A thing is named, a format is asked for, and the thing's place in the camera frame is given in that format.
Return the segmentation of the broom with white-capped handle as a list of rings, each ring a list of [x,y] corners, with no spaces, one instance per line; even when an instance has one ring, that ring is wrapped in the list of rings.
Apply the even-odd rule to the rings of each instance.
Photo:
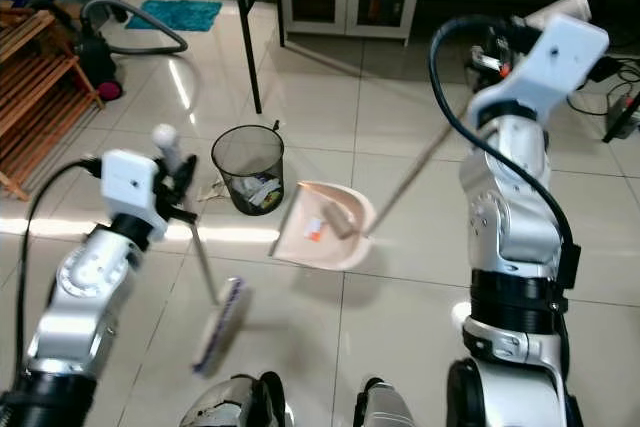
[[[241,317],[241,307],[244,305],[244,294],[246,294],[244,280],[236,276],[219,279],[215,275],[214,268],[209,263],[209,255],[205,249],[200,226],[198,226],[195,202],[187,197],[186,186],[179,186],[178,180],[183,168],[195,167],[197,159],[180,151],[177,129],[172,125],[157,125],[152,130],[151,140],[163,156],[166,171],[174,177],[173,189],[179,194],[180,209],[195,215],[191,220],[186,220],[186,225],[191,235],[191,243],[196,249],[198,267],[200,267],[212,307],[195,358],[192,360],[191,369],[195,375],[210,377],[218,368],[221,357],[227,353],[227,345],[236,337],[236,327]]]

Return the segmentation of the pink long-handled dustpan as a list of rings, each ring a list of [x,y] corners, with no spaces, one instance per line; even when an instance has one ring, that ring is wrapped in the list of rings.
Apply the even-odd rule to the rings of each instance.
[[[453,133],[451,122],[445,120],[413,158],[387,202],[379,207],[352,186],[298,181],[296,195],[280,222],[269,257],[330,271],[357,270],[371,261],[379,261],[383,252],[375,232],[399,207],[434,154]]]

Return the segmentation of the teal floor mat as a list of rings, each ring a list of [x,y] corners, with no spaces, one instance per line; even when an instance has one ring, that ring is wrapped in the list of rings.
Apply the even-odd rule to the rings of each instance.
[[[174,31],[210,31],[221,12],[212,0],[145,0],[140,7]]]

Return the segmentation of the small paper scrap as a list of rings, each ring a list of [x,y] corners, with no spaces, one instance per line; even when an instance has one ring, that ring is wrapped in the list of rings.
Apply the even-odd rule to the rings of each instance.
[[[223,180],[215,180],[209,190],[206,191],[201,200],[227,199],[230,197],[230,189]]]

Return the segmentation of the black mesh waste bin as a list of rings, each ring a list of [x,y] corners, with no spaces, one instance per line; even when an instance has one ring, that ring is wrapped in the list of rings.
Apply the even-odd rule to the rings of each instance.
[[[233,206],[243,215],[262,216],[244,212],[244,206],[237,198],[237,194],[230,188],[230,183],[234,177],[252,177],[260,174],[278,176],[282,180],[284,198],[284,149],[283,139],[276,133],[276,130],[273,127],[262,125],[233,127],[233,129],[221,134],[212,144],[211,161],[218,168],[221,180],[229,186],[229,198],[232,200]]]

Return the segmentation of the crumpled paper rubbish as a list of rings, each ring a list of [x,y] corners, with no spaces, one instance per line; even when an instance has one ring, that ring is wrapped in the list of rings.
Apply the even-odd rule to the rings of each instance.
[[[282,180],[270,174],[234,177],[230,188],[241,200],[244,212],[250,215],[265,215],[273,211],[283,198]]]

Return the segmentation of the wooden slatted rack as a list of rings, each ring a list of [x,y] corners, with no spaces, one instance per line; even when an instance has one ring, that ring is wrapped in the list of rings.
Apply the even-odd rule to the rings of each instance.
[[[0,183],[8,197],[28,200],[37,167],[104,102],[51,12],[1,8],[0,19]]]

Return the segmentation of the robot left leg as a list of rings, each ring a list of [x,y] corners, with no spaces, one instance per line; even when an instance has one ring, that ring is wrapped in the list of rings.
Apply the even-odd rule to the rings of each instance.
[[[289,427],[282,378],[265,371],[215,383],[191,405],[178,427]]]

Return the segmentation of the robot leg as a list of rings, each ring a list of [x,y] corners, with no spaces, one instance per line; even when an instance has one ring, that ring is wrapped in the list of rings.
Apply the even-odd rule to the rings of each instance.
[[[384,378],[370,377],[356,396],[352,427],[431,427],[411,412],[401,391]]]
[[[265,371],[215,383],[191,405],[178,427],[289,427],[282,378]]]

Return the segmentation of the robot right leg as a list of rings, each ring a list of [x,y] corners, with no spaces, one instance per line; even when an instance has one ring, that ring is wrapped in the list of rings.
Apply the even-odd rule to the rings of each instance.
[[[352,427],[431,427],[411,412],[401,391],[384,378],[370,377],[356,396]]]

